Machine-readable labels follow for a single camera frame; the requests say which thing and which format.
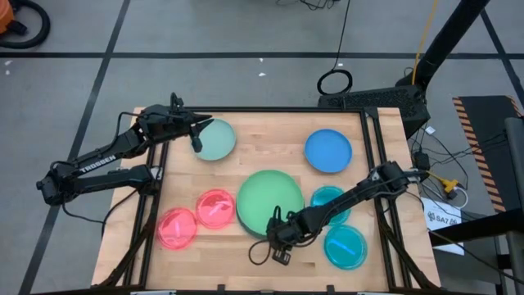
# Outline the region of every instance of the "white cable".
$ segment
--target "white cable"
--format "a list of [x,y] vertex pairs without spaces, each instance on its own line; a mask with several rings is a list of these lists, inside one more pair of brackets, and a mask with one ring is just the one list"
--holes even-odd
[[[422,185],[424,188],[429,189],[430,192],[434,193],[434,194],[435,194],[435,195],[436,195],[440,200],[442,200],[444,203],[449,204],[449,202],[446,201],[445,198],[442,197],[442,195],[440,195],[440,193],[437,192],[435,189],[433,189],[432,187],[430,187],[430,186],[427,185],[427,184],[421,184],[421,185]],[[459,190],[459,191],[461,191],[461,192],[464,194],[464,196],[465,196],[465,198],[466,198],[466,201],[465,201],[464,204],[462,204],[461,206],[455,206],[455,205],[452,205],[452,204],[449,204],[449,205],[451,205],[452,207],[455,207],[455,208],[457,208],[457,209],[462,209],[462,208],[464,208],[464,207],[468,204],[468,201],[469,201],[468,194],[466,193],[466,190],[465,190],[465,189],[462,189],[462,188],[460,188],[460,187],[457,187],[457,186],[454,187],[453,190]]]
[[462,209],[462,208],[464,208],[464,207],[468,204],[468,201],[469,201],[468,193],[466,193],[466,190],[465,190],[465,189],[460,188],[460,187],[458,187],[458,186],[455,186],[455,187],[453,188],[453,190],[454,190],[455,192],[456,192],[456,191],[459,191],[459,192],[462,192],[462,193],[464,194],[464,197],[466,198],[466,199],[464,200],[464,204],[462,204],[462,206],[456,206],[458,209]]

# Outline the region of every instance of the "red petri dish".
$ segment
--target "red petri dish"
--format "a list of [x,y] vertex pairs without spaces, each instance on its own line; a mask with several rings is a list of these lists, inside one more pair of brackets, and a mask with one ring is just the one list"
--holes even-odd
[[187,247],[197,234],[197,220],[191,211],[174,208],[167,211],[158,223],[157,237],[162,246],[170,250]]
[[208,229],[221,229],[235,216],[235,200],[223,189],[211,189],[196,203],[196,218]]

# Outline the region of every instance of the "gray floor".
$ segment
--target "gray floor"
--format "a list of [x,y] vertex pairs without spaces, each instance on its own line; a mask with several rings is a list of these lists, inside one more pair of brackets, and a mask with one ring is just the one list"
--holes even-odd
[[[124,0],[38,2],[52,19],[52,32],[42,46],[26,52],[104,53]],[[439,2],[427,45],[457,3]],[[277,6],[273,0],[131,0],[115,52],[335,52],[345,4],[343,0],[331,10],[309,11],[300,4]],[[351,1],[342,51],[416,52],[431,4],[431,0]],[[524,52],[522,9],[524,2],[518,0],[492,1],[486,9],[510,53]],[[31,11],[21,11],[19,17],[38,26]],[[2,52],[10,51],[0,48]],[[454,52],[497,53],[480,19]],[[67,158],[103,55],[99,57],[0,58],[3,294],[18,292],[48,210],[34,183],[51,161]],[[80,152],[111,139],[118,112],[166,104],[172,91],[193,106],[315,106],[316,81],[333,62],[314,58],[261,61],[258,57],[111,59]],[[524,61],[511,62],[517,75],[524,78]],[[406,66],[413,66],[412,59],[342,59],[340,63],[354,76],[353,90],[392,86]],[[341,84],[337,78],[327,81],[331,90]],[[451,98],[490,94],[517,97],[499,59],[448,60],[439,69],[427,90],[430,125],[451,151],[468,148]],[[430,137],[424,139],[424,145],[439,148]],[[475,161],[464,157],[461,162],[470,183],[471,201],[466,209],[493,214]],[[436,172],[463,178],[454,164],[437,167]],[[101,219],[110,195],[80,197],[69,208]],[[98,225],[60,213],[32,291],[88,287],[99,245]],[[445,272],[440,275],[450,289],[495,292],[492,284]]]

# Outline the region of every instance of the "orange and black striped tape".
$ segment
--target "orange and black striped tape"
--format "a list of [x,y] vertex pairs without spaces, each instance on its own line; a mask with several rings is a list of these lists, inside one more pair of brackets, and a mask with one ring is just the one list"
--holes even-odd
[[491,176],[490,167],[486,163],[486,159],[484,158],[482,150],[478,145],[477,136],[475,135],[473,126],[468,119],[466,109],[464,108],[460,98],[453,98],[453,104],[455,105],[455,110],[457,111],[458,118],[460,119],[460,124],[464,129],[464,133],[466,134],[466,139],[468,140],[469,146],[472,148],[472,155],[475,157],[478,170],[481,172],[482,181],[484,181],[486,190],[490,195],[493,208],[497,213],[504,212],[506,211],[506,208],[504,208],[502,198],[500,198],[499,190],[497,189],[497,184]]
[[517,116],[522,116],[521,112],[518,110],[518,106],[517,106],[517,103],[515,102],[515,99],[510,96],[506,96],[506,97],[509,98],[509,101],[511,102],[511,104],[513,104],[513,108],[515,109]]

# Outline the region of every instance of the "floor tile line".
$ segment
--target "floor tile line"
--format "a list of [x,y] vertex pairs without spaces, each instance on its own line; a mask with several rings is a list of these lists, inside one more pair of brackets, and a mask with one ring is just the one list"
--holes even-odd
[[501,57],[504,69],[506,70],[509,80],[511,81],[511,84],[515,89],[515,93],[517,94],[518,99],[521,101],[521,104],[524,105],[524,88],[522,88],[521,81],[518,78],[515,69],[513,69],[513,65],[511,64],[511,61],[508,58],[508,54],[506,54],[504,46],[502,45],[502,42],[500,41],[499,36],[495,31],[495,27],[491,23],[491,20],[488,17],[486,10],[481,12],[481,18],[484,22],[484,25],[486,26],[488,34],[490,35],[491,41],[493,42],[495,48],[497,49],[497,52]]
[[[109,66],[109,61],[111,60],[111,54],[115,50],[116,41],[122,29],[122,24],[124,23],[124,18],[129,8],[129,2],[130,0],[123,0],[122,2],[119,15],[116,19],[115,27],[113,28],[113,32],[109,39],[109,43],[107,44],[104,58],[97,72],[97,77],[94,80],[93,88],[91,90],[91,93],[89,94],[89,99],[86,103],[82,119],[80,120],[75,139],[70,149],[68,161],[76,158],[79,155],[80,147],[82,145],[85,133],[88,128],[89,119],[91,118],[91,115],[93,113],[98,94],[100,93],[100,88],[106,76],[107,67]],[[49,244],[49,239],[51,238],[52,229],[55,226],[59,210],[59,206],[51,206],[49,208],[45,223],[42,228],[42,232],[40,232],[37,244],[33,251],[33,255],[29,262],[29,266],[25,272],[22,285],[20,286],[20,290],[18,292],[19,295],[26,295],[31,293],[31,289],[33,288],[34,280],[36,279],[38,269],[42,264],[43,255],[46,251],[47,245]]]
[[[104,52],[0,52],[0,58],[103,58]],[[335,58],[336,52],[112,52],[111,58],[129,59],[236,59],[236,58]],[[341,52],[345,59],[414,59],[410,52]],[[509,59],[522,60],[524,53],[511,53]],[[498,53],[450,53],[447,59],[501,59]]]

